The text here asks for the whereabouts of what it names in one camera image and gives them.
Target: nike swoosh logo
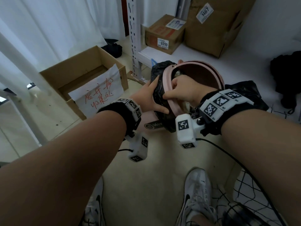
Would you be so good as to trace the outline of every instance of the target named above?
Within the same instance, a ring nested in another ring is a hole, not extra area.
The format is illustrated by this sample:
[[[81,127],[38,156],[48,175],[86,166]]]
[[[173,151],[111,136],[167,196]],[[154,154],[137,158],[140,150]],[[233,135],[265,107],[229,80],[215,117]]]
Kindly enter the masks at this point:
[[[185,210],[185,205],[186,205],[186,202],[190,199],[190,195],[187,194],[186,197],[185,197],[185,203],[184,203],[184,208],[183,208],[183,212],[182,212],[182,216],[181,216],[181,225],[182,225],[182,219],[183,219],[183,214],[184,214],[184,210]]]
[[[98,201],[98,204],[99,204],[99,214],[100,214],[100,222],[99,222],[99,225],[101,225],[101,217],[102,217],[102,215],[101,215],[101,206],[100,206],[100,195],[97,195],[97,197],[96,197],[96,201]]]

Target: tile floor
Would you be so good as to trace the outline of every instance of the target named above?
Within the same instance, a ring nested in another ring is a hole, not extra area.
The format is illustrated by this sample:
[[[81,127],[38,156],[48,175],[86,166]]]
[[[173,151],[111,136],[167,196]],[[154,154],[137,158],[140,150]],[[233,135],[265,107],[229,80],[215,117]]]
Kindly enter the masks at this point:
[[[124,53],[118,60],[126,65],[127,71],[131,70],[129,55]],[[149,68],[143,67],[143,76],[150,78]],[[124,97],[141,88],[137,82],[128,83]],[[47,96],[37,87],[30,89],[30,93],[34,100],[25,107],[47,140],[81,122],[58,95]],[[227,147],[220,136],[206,138]],[[0,106],[0,143],[0,162],[11,162],[37,148],[10,102]],[[127,145],[124,141],[121,148]],[[184,150],[175,133],[153,133],[145,161],[133,163],[127,159],[127,152],[119,152],[103,174],[107,225],[174,225],[183,202],[185,177],[191,168],[204,168],[214,182],[229,186],[231,176],[235,177],[231,173],[235,166],[231,158],[207,142],[200,142],[196,149]]]

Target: person's right hand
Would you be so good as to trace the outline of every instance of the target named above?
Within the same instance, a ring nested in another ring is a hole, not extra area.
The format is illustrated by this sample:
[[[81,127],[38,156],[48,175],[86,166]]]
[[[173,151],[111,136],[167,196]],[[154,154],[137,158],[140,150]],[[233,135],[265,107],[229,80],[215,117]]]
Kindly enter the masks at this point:
[[[181,75],[172,80],[173,90],[165,92],[163,99],[178,99],[189,102],[197,107],[202,98],[217,89],[197,83],[187,75]]]

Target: person's left arm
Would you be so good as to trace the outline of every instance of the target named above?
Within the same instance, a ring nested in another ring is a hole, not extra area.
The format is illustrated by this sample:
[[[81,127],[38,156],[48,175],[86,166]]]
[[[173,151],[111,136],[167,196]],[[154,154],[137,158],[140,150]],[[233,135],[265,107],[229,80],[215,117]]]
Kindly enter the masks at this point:
[[[131,96],[142,112],[168,113],[152,98],[157,82],[158,78]],[[120,114],[102,111],[2,167],[0,225],[78,225],[125,133]]]

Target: hand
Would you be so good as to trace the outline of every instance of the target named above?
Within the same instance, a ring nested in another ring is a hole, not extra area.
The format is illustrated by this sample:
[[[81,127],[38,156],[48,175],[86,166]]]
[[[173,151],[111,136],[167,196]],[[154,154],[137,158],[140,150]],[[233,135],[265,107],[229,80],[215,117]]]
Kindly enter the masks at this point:
[[[197,107],[202,98],[217,89],[197,83],[187,75],[181,75],[172,80],[173,90],[165,92],[163,99],[178,99],[189,102]]]
[[[169,114],[168,108],[158,105],[153,100],[153,91],[157,87],[159,76],[151,83],[148,81],[140,90],[130,96],[138,105],[140,105],[143,113],[148,111],[158,111]]]

